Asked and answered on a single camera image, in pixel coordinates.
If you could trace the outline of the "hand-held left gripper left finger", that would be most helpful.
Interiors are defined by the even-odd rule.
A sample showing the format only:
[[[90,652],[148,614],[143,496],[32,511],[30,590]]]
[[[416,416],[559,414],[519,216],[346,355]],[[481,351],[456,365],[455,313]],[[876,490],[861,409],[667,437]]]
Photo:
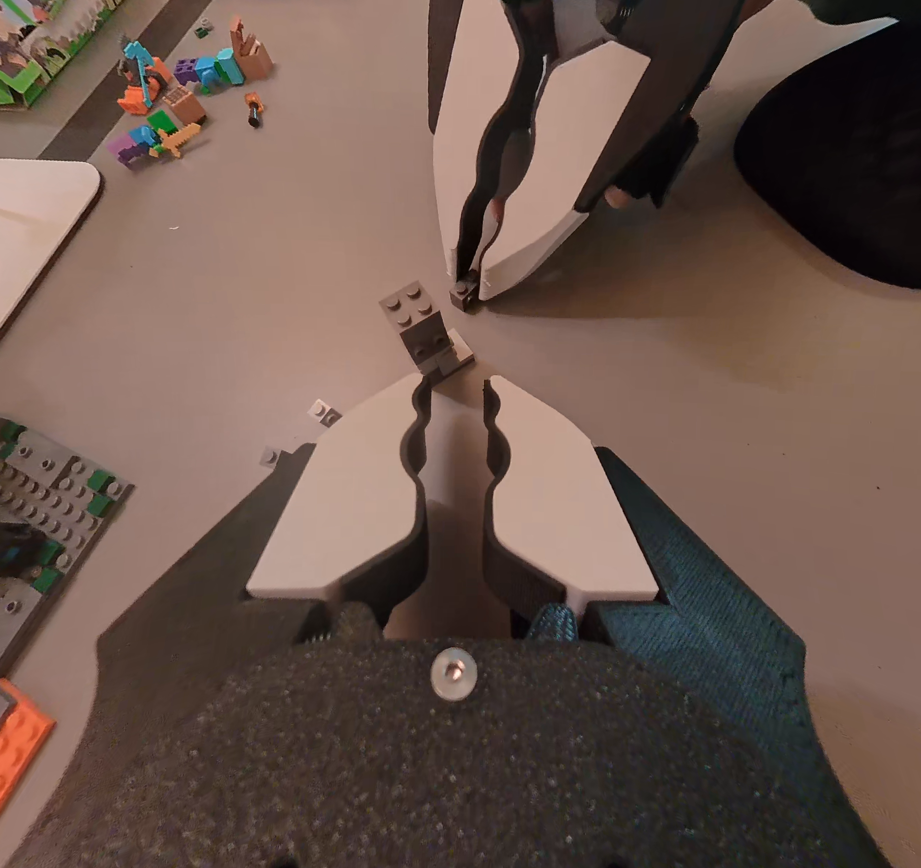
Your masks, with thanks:
[[[413,372],[315,445],[246,584],[258,599],[401,602],[425,578],[431,386]]]

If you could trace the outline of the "orange blue toy figure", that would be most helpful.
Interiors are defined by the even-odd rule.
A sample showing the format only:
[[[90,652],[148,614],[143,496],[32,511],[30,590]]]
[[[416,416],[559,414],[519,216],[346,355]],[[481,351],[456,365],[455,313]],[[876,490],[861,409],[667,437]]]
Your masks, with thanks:
[[[126,82],[118,104],[132,115],[146,115],[158,97],[167,92],[171,81],[166,64],[158,56],[152,56],[139,42],[126,38],[121,40],[117,71]]]

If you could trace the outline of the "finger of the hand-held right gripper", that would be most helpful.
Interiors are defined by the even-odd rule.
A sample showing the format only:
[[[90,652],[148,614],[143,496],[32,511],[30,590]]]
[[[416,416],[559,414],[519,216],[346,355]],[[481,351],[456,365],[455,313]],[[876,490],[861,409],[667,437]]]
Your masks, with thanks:
[[[463,0],[434,134],[436,202],[451,279],[468,275],[512,132],[531,115],[540,56],[502,0]]]
[[[587,219],[579,195],[649,64],[648,56],[606,40],[549,71],[534,114],[531,163],[481,260],[481,300],[521,283]]]

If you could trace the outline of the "purple headed blue toy figure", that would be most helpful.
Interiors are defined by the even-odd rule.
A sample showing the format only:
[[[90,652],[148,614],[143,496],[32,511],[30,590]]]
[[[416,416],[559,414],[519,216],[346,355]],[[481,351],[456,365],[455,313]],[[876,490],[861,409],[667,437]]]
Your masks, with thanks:
[[[172,70],[178,84],[202,96],[211,96],[228,87],[245,83],[243,71],[234,51],[226,47],[215,56],[179,59]]]

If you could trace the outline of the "grey brick assembly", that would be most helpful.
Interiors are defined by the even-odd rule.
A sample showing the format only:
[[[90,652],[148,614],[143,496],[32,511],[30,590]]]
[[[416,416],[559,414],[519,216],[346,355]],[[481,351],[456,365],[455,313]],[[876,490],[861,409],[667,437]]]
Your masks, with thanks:
[[[419,282],[403,286],[378,304],[415,368],[432,385],[474,363],[472,350],[456,330],[446,328],[440,310]]]

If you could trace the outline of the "toy brick building model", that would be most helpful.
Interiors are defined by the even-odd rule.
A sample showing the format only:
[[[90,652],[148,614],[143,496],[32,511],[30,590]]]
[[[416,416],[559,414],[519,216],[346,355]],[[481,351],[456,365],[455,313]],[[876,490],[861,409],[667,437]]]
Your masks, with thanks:
[[[2,777],[5,811],[55,719],[10,672],[46,631],[133,484],[17,419],[1,420]]]

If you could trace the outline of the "grey desk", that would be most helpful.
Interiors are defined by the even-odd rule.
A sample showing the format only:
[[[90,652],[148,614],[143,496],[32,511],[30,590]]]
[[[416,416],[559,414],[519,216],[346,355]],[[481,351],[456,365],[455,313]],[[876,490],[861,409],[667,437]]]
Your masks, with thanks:
[[[481,574],[484,379],[611,448],[807,645],[829,759],[886,857],[919,866],[919,295],[855,275],[743,182],[761,96],[885,22],[777,0],[734,38],[662,209],[596,210],[477,314],[447,294],[426,116],[428,0],[213,0],[265,40],[266,122],[210,104],[181,160],[105,181],[2,339],[2,416],[134,484],[19,660],[57,721],[2,815],[16,851],[78,746],[98,635],[263,482],[411,369],[378,301],[419,280],[476,362],[433,396],[428,577],[392,637],[500,636]]]

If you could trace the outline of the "green toy set box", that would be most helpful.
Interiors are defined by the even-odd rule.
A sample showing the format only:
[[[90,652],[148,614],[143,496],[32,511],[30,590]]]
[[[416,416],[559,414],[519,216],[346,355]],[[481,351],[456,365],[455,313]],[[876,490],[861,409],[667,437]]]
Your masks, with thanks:
[[[1,0],[1,108],[31,107],[125,0]]]

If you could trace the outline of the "white book stand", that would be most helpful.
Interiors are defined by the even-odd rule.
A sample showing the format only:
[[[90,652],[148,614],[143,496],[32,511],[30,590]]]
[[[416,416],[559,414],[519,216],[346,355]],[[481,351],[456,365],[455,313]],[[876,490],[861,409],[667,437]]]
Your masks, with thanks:
[[[1,160],[1,334],[6,334],[103,189],[86,161]]]

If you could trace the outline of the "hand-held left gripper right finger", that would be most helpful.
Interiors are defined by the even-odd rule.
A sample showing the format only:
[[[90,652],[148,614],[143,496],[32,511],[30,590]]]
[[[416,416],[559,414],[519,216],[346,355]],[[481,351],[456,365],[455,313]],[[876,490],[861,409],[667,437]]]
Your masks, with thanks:
[[[653,601],[659,586],[590,438],[502,376],[484,384],[483,571],[508,606]]]

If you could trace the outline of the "brown toy block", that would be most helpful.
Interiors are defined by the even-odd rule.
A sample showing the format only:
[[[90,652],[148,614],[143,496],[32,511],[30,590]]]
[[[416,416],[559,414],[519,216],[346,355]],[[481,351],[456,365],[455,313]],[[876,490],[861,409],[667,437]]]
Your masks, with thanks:
[[[207,118],[198,97],[181,84],[163,94],[163,103],[181,125],[202,125]]]

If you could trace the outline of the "tan toy sword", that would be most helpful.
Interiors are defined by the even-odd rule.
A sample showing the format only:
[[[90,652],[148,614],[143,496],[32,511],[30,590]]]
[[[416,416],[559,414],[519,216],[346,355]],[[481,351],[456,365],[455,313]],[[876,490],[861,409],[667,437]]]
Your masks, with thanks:
[[[174,160],[179,160],[182,148],[200,132],[201,125],[198,123],[184,125],[171,133],[163,128],[157,128],[157,139],[148,149],[148,155],[155,159],[170,155]]]

